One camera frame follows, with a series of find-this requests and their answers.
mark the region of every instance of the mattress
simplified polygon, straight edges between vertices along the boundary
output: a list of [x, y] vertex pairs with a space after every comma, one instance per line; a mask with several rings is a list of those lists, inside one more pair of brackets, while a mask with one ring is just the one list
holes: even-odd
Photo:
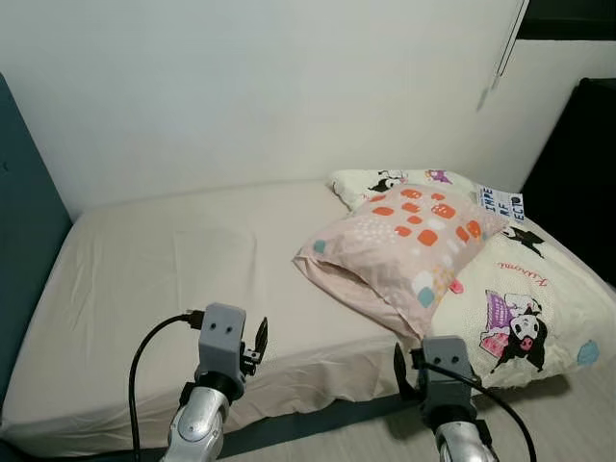
[[[265, 360], [231, 407], [225, 431], [315, 411], [336, 398], [396, 393], [396, 336], [309, 283], [291, 263], [315, 231], [346, 213], [321, 182], [304, 182], [84, 214], [24, 339], [0, 436], [47, 457], [131, 448], [127, 382], [139, 342], [157, 322], [213, 301], [246, 310], [249, 345], [263, 316], [269, 318]], [[451, 316], [437, 310], [432, 332], [450, 333], [457, 322]], [[186, 325], [172, 325], [141, 358], [137, 397], [145, 448], [167, 444], [180, 391], [197, 365], [197, 337]]]

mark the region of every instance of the wooden floor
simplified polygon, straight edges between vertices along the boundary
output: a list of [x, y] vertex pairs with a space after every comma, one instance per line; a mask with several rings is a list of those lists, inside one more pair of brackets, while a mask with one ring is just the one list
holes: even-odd
[[[522, 416], [541, 462], [616, 461], [616, 361], [500, 393]], [[528, 460], [520, 430], [487, 398], [476, 400], [501, 462]], [[438, 461], [417, 409], [255, 450], [226, 462]]]

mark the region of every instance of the white pillow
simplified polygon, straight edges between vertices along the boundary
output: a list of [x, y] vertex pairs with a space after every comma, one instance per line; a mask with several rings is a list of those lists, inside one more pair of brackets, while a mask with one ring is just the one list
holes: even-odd
[[337, 170], [326, 182], [351, 211], [400, 183], [441, 188], [476, 202], [475, 183], [450, 170]]
[[609, 362], [616, 353], [616, 298], [529, 227], [510, 223], [456, 276], [431, 335], [457, 335], [484, 387]]

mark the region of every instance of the dark blue panel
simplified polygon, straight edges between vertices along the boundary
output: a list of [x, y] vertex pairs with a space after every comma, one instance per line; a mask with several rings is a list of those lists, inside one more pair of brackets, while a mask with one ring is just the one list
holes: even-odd
[[0, 402], [70, 226], [68, 213], [0, 74]]

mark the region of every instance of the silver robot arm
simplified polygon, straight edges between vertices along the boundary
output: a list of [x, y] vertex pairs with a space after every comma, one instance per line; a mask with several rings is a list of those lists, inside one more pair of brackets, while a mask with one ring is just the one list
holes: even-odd
[[422, 348], [411, 351], [414, 369], [419, 370], [417, 387], [406, 381], [406, 364], [396, 345], [394, 369], [402, 399], [420, 405], [423, 423], [434, 433], [442, 462], [498, 462], [491, 448], [485, 421], [476, 419], [471, 387], [423, 367], [437, 364], [470, 377], [471, 363], [464, 341], [458, 337], [425, 338]]
[[242, 397], [245, 376], [254, 375], [268, 344], [263, 319], [254, 350], [245, 347], [245, 311], [214, 303], [205, 310], [199, 336], [199, 366], [187, 383], [171, 422], [162, 462], [210, 462], [222, 450], [222, 426], [231, 403]]

